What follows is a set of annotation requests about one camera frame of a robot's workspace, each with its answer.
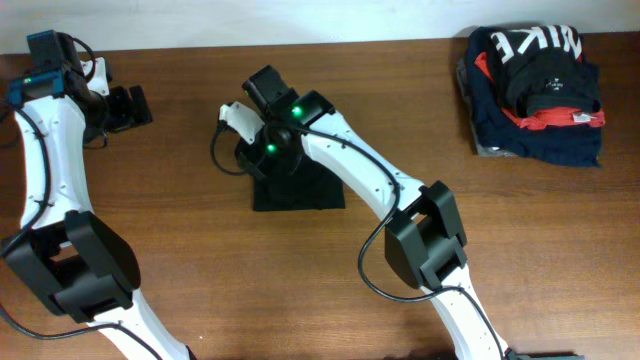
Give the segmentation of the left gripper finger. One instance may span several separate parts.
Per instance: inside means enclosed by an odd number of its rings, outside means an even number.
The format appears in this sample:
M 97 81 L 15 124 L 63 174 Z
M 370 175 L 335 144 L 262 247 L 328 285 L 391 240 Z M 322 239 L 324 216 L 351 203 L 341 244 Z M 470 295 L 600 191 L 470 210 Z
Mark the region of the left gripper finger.
M 142 87 L 140 85 L 130 87 L 129 92 L 133 105 L 134 124 L 146 125 L 151 123 L 153 116 Z
M 110 89 L 108 96 L 110 131 L 123 131 L 132 126 L 133 123 L 133 102 L 129 93 L 124 87 Z

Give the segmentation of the black t-shirt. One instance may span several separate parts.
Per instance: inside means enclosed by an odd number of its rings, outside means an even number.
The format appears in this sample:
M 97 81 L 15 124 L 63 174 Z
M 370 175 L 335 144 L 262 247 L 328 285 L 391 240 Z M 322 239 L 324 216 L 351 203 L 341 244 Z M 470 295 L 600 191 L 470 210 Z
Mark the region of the black t-shirt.
M 345 209 L 343 182 L 304 155 L 293 175 L 253 178 L 252 208 L 256 212 Z

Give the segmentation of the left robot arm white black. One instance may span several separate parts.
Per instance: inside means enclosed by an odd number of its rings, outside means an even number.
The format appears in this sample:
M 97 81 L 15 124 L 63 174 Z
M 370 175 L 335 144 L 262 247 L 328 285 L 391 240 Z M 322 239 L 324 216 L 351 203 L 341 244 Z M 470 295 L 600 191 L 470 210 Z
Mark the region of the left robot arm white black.
M 26 196 L 19 231 L 3 242 L 10 269 L 52 314 L 100 332 L 128 359 L 191 359 L 141 291 L 130 245 L 100 220 L 83 159 L 99 134 L 145 124 L 140 88 L 110 87 L 106 60 L 44 59 L 3 103 L 21 131 Z

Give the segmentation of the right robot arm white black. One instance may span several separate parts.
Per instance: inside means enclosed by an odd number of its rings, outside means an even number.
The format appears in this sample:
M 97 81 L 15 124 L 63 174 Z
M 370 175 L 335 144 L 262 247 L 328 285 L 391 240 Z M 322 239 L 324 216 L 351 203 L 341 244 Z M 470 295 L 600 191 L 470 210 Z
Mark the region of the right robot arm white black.
M 373 241 L 383 235 L 387 263 L 418 293 L 393 295 L 360 271 L 367 287 L 394 302 L 431 303 L 459 359 L 521 358 L 498 334 L 475 292 L 464 251 L 466 233 L 446 185 L 427 186 L 392 165 L 316 91 L 275 99 L 256 91 L 249 95 L 253 108 L 235 102 L 221 109 L 220 120 L 245 142 L 262 145 L 265 154 L 301 152 L 350 187 L 380 220 L 363 244 L 357 266 L 363 268 Z

